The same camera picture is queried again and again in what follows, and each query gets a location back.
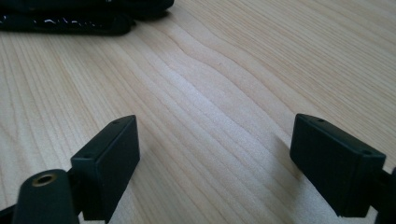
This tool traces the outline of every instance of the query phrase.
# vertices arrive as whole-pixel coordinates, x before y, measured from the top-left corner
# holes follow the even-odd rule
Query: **wooden table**
[[[396,2],[178,0],[119,37],[2,32],[0,95],[0,208],[135,114],[111,223],[374,223],[337,217],[290,139],[310,114],[396,165]]]

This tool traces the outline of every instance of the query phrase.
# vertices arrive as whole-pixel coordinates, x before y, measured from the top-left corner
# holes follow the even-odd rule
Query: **black object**
[[[0,212],[0,223],[78,223],[111,219],[140,160],[135,116],[109,123],[71,159],[72,168],[28,178],[18,202]]]
[[[174,0],[1,0],[0,30],[123,35],[133,19],[161,17]]]
[[[324,119],[298,114],[290,156],[337,216],[396,223],[396,169],[382,170],[386,156]]]

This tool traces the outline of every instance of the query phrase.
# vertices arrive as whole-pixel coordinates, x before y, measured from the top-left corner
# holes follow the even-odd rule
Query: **wood grain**
[[[390,171],[395,75],[391,0],[179,0],[119,37],[0,33],[0,208],[135,114],[142,160],[111,223],[374,223],[337,217],[289,146],[311,114]]]

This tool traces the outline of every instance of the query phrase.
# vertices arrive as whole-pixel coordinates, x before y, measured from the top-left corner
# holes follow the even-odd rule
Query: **light wood surface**
[[[111,223],[374,223],[337,217],[289,147],[306,113],[396,165],[396,2],[177,0],[120,37],[3,32],[0,95],[0,209],[135,114]]]

